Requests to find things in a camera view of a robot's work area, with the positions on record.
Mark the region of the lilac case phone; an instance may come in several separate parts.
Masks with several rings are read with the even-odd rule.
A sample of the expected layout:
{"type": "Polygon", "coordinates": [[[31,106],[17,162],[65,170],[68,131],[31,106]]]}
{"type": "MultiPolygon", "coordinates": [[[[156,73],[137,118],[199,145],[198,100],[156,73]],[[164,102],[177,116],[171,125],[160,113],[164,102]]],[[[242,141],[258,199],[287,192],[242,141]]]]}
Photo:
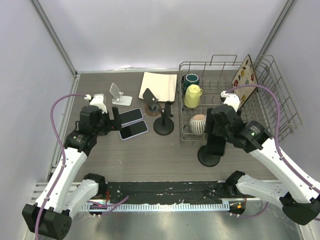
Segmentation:
{"type": "Polygon", "coordinates": [[[144,118],[142,110],[140,108],[135,108],[132,110],[128,110],[119,114],[121,124],[123,126],[129,125],[131,123],[135,123],[144,118]]]}
{"type": "Polygon", "coordinates": [[[128,140],[136,136],[142,135],[148,132],[148,126],[144,120],[137,121],[130,125],[124,126],[119,131],[119,136],[121,140],[128,140]]]}

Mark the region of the black phone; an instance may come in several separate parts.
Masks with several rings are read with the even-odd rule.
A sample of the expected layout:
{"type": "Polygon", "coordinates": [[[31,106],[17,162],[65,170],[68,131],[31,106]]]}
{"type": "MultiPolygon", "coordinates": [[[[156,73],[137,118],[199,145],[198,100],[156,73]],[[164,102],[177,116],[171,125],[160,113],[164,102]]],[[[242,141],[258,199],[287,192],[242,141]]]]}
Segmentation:
{"type": "Polygon", "coordinates": [[[206,143],[206,153],[211,156],[222,157],[225,154],[226,141],[222,136],[209,134],[206,143]]]}

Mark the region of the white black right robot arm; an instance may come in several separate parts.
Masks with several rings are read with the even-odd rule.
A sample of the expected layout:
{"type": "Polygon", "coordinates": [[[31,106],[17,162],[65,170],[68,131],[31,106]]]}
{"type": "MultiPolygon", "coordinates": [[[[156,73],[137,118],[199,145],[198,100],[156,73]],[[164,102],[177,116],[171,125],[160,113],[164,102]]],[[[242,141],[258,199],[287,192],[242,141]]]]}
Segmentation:
{"type": "Polygon", "coordinates": [[[276,139],[259,122],[243,122],[230,105],[209,108],[205,132],[218,140],[244,150],[267,167],[281,184],[273,185],[233,172],[225,181],[226,193],[233,198],[257,197],[280,208],[293,222],[305,226],[320,214],[320,183],[307,177],[288,155],[281,152],[276,139]]]}

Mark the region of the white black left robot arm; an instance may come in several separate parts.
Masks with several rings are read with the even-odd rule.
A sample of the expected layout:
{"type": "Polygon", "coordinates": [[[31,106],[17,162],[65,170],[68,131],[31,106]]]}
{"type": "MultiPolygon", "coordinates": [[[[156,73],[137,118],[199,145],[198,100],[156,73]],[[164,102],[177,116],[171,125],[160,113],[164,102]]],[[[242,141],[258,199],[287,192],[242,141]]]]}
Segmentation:
{"type": "Polygon", "coordinates": [[[98,106],[84,106],[75,129],[65,138],[62,158],[44,191],[34,204],[26,204],[22,216],[30,232],[55,240],[64,239],[77,212],[91,198],[102,199],[107,192],[105,177],[95,173],[84,176],[80,185],[69,192],[72,183],[99,136],[119,131],[122,122],[117,107],[113,119],[98,106]]]}

